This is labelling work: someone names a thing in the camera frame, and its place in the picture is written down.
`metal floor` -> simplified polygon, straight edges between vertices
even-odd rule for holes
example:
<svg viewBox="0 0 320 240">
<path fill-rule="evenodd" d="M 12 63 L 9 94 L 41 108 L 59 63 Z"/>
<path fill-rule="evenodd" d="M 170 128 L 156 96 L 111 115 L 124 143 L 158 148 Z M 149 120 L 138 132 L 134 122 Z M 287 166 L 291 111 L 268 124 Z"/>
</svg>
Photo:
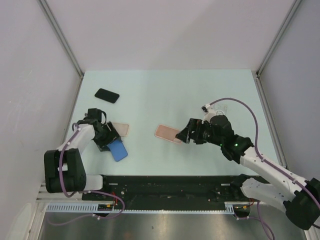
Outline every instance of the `metal floor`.
<svg viewBox="0 0 320 240">
<path fill-rule="evenodd" d="M 263 219 L 277 240 L 305 240 L 275 208 L 261 206 Z M 52 226 L 78 216 L 78 213 L 46 213 L 39 240 L 267 240 L 260 222 L 237 221 L 225 214 L 122 214 L 111 220 L 86 217 L 65 226 Z M 251 216 L 257 216 L 256 208 Z"/>
</svg>

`pink smartphone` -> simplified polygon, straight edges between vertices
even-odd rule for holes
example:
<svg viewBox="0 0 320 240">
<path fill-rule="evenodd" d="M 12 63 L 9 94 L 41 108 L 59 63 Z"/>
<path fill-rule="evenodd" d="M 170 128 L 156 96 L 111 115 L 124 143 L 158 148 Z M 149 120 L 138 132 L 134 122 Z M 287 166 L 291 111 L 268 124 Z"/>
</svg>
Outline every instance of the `pink smartphone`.
<svg viewBox="0 0 320 240">
<path fill-rule="evenodd" d="M 113 122 L 112 125 L 121 137 L 128 136 L 129 124 Z"/>
<path fill-rule="evenodd" d="M 176 138 L 179 132 L 180 130 L 160 124 L 155 131 L 155 136 L 175 144 L 181 144 L 181 140 Z"/>
</svg>

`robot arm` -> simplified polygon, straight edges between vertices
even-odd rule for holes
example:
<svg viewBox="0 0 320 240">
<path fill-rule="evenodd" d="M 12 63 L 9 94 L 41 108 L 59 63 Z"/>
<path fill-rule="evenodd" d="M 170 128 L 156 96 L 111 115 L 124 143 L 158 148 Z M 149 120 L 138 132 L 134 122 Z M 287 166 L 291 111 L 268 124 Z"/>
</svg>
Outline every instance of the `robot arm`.
<svg viewBox="0 0 320 240">
<path fill-rule="evenodd" d="M 285 212 L 296 226 L 308 230 L 320 216 L 319 206 L 309 195 L 311 193 L 319 202 L 320 182 L 315 178 L 307 181 L 263 154 L 261 159 L 250 138 L 235 134 L 227 117 L 216 115 L 211 105 L 202 107 L 203 120 L 190 118 L 186 128 L 175 137 L 187 144 L 193 140 L 197 145 L 211 143 L 220 146 L 229 161 L 253 170 L 270 183 L 263 184 L 241 174 L 232 185 L 239 187 L 247 198 L 263 201 Z"/>
<path fill-rule="evenodd" d="M 45 186 L 49 193 L 61 193 L 59 171 L 62 170 L 64 187 L 67 192 L 100 190 L 103 187 L 101 175 L 86 174 L 81 154 L 88 143 L 93 140 L 101 152 L 109 151 L 108 145 L 120 136 L 111 122 L 102 123 L 102 114 L 97 108 L 88 109 L 86 117 L 79 120 L 68 139 L 55 150 L 44 154 Z"/>
</svg>

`black smartphone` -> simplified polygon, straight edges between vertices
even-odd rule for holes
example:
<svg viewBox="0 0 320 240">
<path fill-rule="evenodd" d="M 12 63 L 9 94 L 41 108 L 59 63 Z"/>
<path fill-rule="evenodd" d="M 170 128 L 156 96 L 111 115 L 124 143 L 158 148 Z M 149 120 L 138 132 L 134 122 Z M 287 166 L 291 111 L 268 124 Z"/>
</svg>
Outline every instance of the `black smartphone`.
<svg viewBox="0 0 320 240">
<path fill-rule="evenodd" d="M 102 99 L 105 100 L 109 103 L 114 104 L 118 98 L 120 97 L 120 95 L 118 93 L 112 92 L 112 91 L 108 91 L 105 90 L 103 88 L 100 88 L 94 95 L 96 98 L 98 99 Z"/>
</svg>

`white wall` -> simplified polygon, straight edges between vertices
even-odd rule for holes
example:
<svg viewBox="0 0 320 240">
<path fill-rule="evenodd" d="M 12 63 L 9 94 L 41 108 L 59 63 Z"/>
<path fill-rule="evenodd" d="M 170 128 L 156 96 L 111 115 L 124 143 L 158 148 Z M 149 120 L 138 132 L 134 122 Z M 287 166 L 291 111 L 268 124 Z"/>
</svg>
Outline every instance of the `white wall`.
<svg viewBox="0 0 320 240">
<path fill-rule="evenodd" d="M 293 2 L 48 0 L 84 70 L 256 70 Z"/>
<path fill-rule="evenodd" d="M 320 179 L 320 1 L 302 1 L 261 75 L 288 166 Z"/>
<path fill-rule="evenodd" d="M 37 197 L 43 155 L 62 141 L 80 79 L 36 0 L 2 1 L 0 15 L 0 239 L 5 239 L 20 209 Z"/>
</svg>

